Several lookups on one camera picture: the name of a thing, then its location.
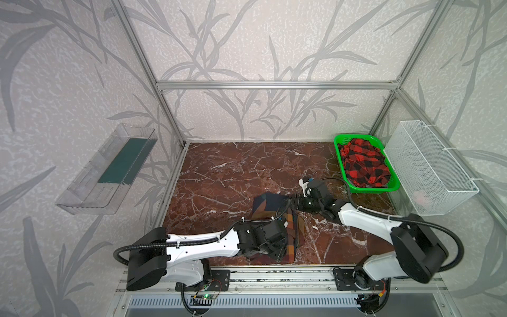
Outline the multicolour plaid shirt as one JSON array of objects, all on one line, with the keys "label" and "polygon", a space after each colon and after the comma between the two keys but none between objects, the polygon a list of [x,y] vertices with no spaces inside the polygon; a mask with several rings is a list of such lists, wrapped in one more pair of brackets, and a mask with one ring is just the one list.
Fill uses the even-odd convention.
[{"label": "multicolour plaid shirt", "polygon": [[[281,213],[286,199],[288,197],[285,195],[273,194],[271,192],[266,192],[254,198],[250,218],[253,220],[268,220],[271,217],[276,217]],[[292,210],[291,207],[288,208],[283,217],[287,222],[288,247],[286,254],[279,263],[295,264],[297,250],[305,243],[306,228],[304,219],[297,211]]]}]

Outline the green plastic basket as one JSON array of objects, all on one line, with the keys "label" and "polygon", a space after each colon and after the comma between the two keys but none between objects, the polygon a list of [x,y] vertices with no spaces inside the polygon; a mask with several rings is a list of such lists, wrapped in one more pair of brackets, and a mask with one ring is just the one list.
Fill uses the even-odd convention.
[{"label": "green plastic basket", "polygon": [[334,139],[337,160],[344,181],[352,193],[381,194],[400,188],[400,180],[374,136],[340,134]]}]

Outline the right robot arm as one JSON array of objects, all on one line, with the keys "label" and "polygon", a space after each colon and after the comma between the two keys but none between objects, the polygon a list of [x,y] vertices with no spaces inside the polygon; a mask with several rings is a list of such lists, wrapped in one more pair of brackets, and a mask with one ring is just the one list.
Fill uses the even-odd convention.
[{"label": "right robot arm", "polygon": [[355,266],[353,278],[361,289],[366,289],[370,282],[395,277],[429,283],[445,267],[449,252],[434,233],[436,227],[420,216],[392,217],[355,206],[353,202],[335,198],[323,180],[305,177],[299,180],[299,185],[302,194],[292,199],[296,210],[360,229],[393,246],[391,252],[367,256]]}]

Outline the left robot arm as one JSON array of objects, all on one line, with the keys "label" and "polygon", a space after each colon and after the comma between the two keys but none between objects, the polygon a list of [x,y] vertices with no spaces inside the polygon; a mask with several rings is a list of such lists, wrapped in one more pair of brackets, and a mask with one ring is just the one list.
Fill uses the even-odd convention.
[{"label": "left robot arm", "polygon": [[128,268],[127,291],[148,289],[160,281],[193,287],[211,279],[210,258],[267,256],[281,261],[289,250],[288,222],[239,221],[229,229],[202,235],[166,234],[155,228],[135,243],[114,251]]}]

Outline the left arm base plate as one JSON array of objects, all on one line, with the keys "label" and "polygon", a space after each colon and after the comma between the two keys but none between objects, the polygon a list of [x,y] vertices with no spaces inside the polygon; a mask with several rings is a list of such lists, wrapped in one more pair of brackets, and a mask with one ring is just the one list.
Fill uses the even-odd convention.
[{"label": "left arm base plate", "polygon": [[212,269],[211,277],[205,278],[193,286],[185,286],[185,292],[197,291],[228,291],[231,282],[231,270],[228,269]]}]

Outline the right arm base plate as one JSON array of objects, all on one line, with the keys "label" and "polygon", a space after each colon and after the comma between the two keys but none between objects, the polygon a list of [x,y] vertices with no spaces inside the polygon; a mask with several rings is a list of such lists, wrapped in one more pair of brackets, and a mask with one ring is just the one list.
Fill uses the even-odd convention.
[{"label": "right arm base plate", "polygon": [[385,293],[389,285],[389,279],[373,280],[361,269],[334,267],[332,273],[338,291]]}]

